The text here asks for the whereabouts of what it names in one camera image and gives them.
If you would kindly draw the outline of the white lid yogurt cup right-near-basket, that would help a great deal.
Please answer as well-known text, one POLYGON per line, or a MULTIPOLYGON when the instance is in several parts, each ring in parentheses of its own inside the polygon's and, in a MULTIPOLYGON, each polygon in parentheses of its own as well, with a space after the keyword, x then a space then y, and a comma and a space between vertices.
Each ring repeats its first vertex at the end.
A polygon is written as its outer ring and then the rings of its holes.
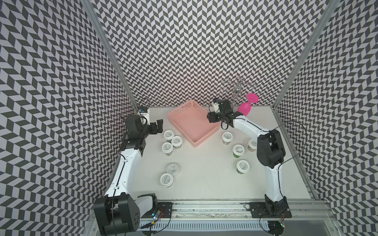
POLYGON ((221 137, 222 137, 222 142, 225 145, 228 145, 233 140, 233 134, 231 132, 224 132, 221 137))

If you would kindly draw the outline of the pink perforated plastic basket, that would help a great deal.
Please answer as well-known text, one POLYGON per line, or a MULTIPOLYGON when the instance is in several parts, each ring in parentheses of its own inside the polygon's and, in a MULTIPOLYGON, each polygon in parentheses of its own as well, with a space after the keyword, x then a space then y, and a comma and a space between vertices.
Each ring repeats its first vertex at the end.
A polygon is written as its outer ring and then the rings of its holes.
POLYGON ((167 114, 170 123, 193 146, 198 147, 219 128, 220 123, 210 123, 207 110, 196 101, 188 100, 167 114))

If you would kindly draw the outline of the green yogurt cup white lid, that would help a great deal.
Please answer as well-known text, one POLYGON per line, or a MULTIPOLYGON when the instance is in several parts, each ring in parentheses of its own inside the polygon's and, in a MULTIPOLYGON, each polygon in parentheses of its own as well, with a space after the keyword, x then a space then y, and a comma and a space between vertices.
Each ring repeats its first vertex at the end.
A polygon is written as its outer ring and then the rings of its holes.
POLYGON ((232 152, 233 152, 233 156, 235 158, 239 158, 239 157, 241 157, 242 155, 245 154, 245 149, 242 145, 236 144, 236 145, 233 146, 232 152))

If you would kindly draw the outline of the red label yogurt cup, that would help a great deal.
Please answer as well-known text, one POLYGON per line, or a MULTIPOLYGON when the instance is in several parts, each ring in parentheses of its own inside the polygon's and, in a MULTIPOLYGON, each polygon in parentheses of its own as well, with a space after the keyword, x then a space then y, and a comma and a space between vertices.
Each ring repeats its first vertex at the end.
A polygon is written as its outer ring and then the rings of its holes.
POLYGON ((250 139, 248 141, 248 150, 253 152, 253 151, 256 151, 257 148, 258 148, 257 141, 255 141, 254 139, 250 139))

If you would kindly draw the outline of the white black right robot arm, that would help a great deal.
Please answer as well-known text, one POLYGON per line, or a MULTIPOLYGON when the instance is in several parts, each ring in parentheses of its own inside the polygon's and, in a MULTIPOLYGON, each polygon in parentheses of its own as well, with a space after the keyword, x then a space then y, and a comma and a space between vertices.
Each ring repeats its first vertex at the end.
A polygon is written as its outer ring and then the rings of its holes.
POLYGON ((257 143, 257 158, 265 168, 266 194, 261 215, 271 218, 288 217, 288 203, 284 195, 281 165, 286 155, 278 130, 267 130, 250 121, 241 112, 234 111, 229 100, 213 99, 214 111, 207 115, 210 123, 225 123, 243 131, 257 143))

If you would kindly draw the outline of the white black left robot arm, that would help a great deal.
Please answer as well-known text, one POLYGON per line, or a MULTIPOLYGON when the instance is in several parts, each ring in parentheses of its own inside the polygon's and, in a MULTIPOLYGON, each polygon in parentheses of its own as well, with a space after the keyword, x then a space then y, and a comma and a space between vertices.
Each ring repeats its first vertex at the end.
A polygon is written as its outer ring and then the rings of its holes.
POLYGON ((132 115, 125 118, 124 122, 126 131, 122 137, 113 179, 105 195, 96 199, 93 207, 102 236, 135 232, 143 215, 158 210, 158 200, 154 193, 133 199, 131 184, 146 146, 146 138, 163 132, 163 120, 149 123, 141 115, 132 115))

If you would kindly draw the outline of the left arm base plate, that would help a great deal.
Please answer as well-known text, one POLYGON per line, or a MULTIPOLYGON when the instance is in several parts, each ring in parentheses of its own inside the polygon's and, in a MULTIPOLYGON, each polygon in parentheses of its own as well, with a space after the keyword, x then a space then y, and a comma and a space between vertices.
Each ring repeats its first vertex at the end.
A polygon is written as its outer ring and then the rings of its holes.
POLYGON ((157 209, 151 210, 145 213, 142 216, 142 219, 151 219, 151 220, 152 219, 156 220, 156 219, 161 219, 161 218, 169 219, 171 218, 171 215, 172 215, 172 207, 173 207, 172 202, 158 203, 157 209))

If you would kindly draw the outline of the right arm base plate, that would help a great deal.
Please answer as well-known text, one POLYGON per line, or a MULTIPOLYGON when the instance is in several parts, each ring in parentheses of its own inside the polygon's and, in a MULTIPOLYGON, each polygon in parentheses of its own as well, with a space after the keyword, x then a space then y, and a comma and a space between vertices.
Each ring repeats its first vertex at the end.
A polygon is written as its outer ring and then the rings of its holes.
POLYGON ((292 218, 291 210, 288 203, 265 203, 265 202, 250 202, 248 203, 252 218, 274 218, 274 219, 289 219, 292 218))

